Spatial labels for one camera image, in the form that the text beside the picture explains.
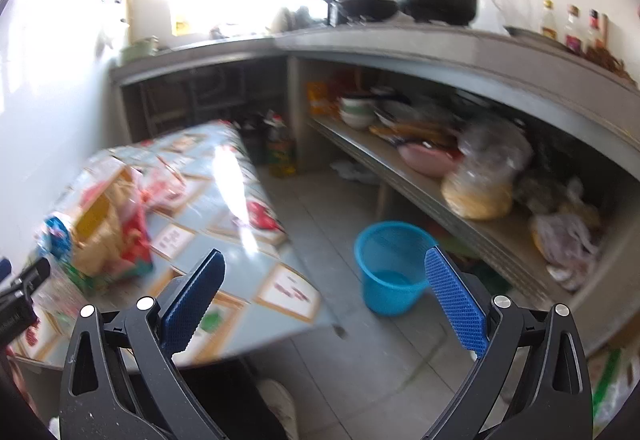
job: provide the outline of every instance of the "shelf compartment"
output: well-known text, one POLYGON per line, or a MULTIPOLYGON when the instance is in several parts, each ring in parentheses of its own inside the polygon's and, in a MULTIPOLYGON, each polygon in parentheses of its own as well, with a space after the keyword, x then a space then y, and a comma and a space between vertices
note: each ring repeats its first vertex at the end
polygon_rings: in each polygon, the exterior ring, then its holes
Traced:
POLYGON ((546 271, 546 261, 531 239, 525 210, 516 206, 497 220, 465 220, 447 206, 440 181, 409 168, 390 144, 328 116, 312 117, 308 124, 473 248, 538 308, 571 299, 546 271))

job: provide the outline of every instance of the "cooking oil bottle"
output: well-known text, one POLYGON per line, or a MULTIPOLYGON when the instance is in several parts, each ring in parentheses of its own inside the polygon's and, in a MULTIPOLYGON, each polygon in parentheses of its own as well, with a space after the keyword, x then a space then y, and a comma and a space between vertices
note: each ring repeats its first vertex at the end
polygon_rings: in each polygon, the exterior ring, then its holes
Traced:
POLYGON ((295 175, 294 147, 289 128, 277 113, 268 113, 264 122, 271 127, 267 142, 269 173, 278 178, 295 175))

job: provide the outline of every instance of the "tablecloth pattern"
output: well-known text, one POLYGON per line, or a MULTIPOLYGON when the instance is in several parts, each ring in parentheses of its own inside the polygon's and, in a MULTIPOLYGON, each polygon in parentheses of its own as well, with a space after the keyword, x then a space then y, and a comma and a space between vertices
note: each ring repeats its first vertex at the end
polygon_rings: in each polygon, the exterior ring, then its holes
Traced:
MULTIPOLYGON (((161 157, 182 173, 186 189, 180 198, 147 214, 153 271, 92 298, 100 311, 128 308, 142 295, 157 296, 171 279, 189 273, 217 249, 225 258, 225 280, 186 350, 174 355, 178 367, 237 356, 335 322, 305 276, 286 232, 271 220, 276 216, 270 201, 231 124, 213 121, 104 149, 86 169, 107 156, 143 173, 161 157), (261 225, 251 224, 249 212, 262 219, 261 225)), ((61 368, 72 326, 42 308, 35 310, 38 323, 14 342, 14 350, 18 356, 61 368)), ((127 368, 135 370, 131 352, 123 353, 127 368)))

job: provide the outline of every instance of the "white bowl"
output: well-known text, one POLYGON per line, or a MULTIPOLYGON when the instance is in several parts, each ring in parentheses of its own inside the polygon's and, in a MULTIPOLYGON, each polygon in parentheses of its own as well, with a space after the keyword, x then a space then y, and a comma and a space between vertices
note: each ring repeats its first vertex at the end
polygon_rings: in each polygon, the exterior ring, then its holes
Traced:
POLYGON ((354 130, 364 130, 376 122, 375 113, 372 113, 371 115, 353 115, 352 113, 345 113, 340 110, 340 118, 347 126, 354 130))
POLYGON ((369 115, 373 113, 374 101, 368 99, 340 98, 340 108, 354 115, 369 115))

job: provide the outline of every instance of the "blue gripper pad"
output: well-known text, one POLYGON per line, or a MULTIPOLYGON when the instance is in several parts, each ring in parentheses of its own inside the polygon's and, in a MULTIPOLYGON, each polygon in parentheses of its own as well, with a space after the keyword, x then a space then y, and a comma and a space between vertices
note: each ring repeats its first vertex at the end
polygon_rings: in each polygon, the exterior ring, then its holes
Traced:
POLYGON ((168 357, 183 351, 191 341, 225 279, 225 258, 214 249, 194 273, 184 277, 160 323, 160 349, 168 357))
POLYGON ((424 271, 460 343, 483 357, 489 346, 484 312, 437 247, 427 251, 424 271))

